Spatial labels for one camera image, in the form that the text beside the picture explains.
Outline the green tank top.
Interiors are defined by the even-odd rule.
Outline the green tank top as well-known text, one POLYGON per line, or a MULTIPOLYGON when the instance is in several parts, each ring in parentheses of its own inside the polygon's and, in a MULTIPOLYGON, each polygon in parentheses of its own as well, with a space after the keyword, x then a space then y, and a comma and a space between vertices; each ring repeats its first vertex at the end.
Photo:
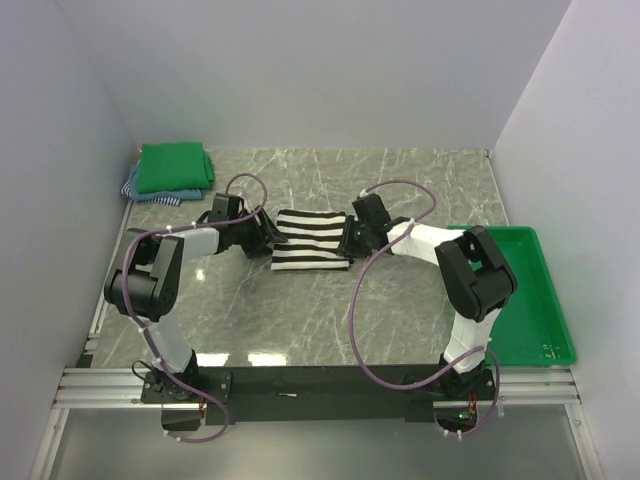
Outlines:
POLYGON ((202 143, 143 144, 136 188, 140 193, 209 189, 215 180, 202 143))

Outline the black white striped tank top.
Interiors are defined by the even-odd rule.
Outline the black white striped tank top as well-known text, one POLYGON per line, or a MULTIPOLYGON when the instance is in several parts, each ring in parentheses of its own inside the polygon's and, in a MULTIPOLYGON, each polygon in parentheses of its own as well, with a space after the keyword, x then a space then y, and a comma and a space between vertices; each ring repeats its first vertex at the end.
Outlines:
POLYGON ((347 216, 344 212, 282 209, 276 227, 287 241, 273 245, 272 271, 348 271, 350 260, 338 253, 347 216))

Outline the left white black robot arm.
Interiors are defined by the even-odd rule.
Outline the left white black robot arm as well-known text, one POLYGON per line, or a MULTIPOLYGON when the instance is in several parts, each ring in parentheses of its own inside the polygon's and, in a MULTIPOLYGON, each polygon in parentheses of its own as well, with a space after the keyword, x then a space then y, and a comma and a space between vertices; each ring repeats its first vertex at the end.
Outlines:
POLYGON ((239 246, 248 258, 266 256, 287 242, 263 208, 245 207, 237 195, 216 194, 212 207, 188 226, 159 231, 129 228, 123 234, 104 284, 105 300, 137 326, 153 354, 153 370, 176 401, 200 388, 195 352, 173 313, 187 261, 239 246))

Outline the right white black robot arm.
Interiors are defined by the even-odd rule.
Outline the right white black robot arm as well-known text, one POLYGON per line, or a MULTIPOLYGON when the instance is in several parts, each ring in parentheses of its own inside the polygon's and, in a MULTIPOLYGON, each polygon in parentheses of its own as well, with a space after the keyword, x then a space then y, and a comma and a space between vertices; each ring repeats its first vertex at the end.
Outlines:
POLYGON ((376 383, 394 390, 425 388, 460 399, 478 384, 485 369, 491 332, 501 310, 517 291, 515 273, 493 236, 482 226, 452 230, 420 224, 413 219, 393 219, 381 197, 364 193, 352 202, 355 210, 346 220, 340 253, 369 256, 362 274, 383 254, 411 257, 439 268, 449 303, 454 309, 450 339, 441 354, 439 370, 414 384, 394 385, 377 377, 357 349, 354 313, 357 296, 348 309, 349 336, 356 361, 376 383))

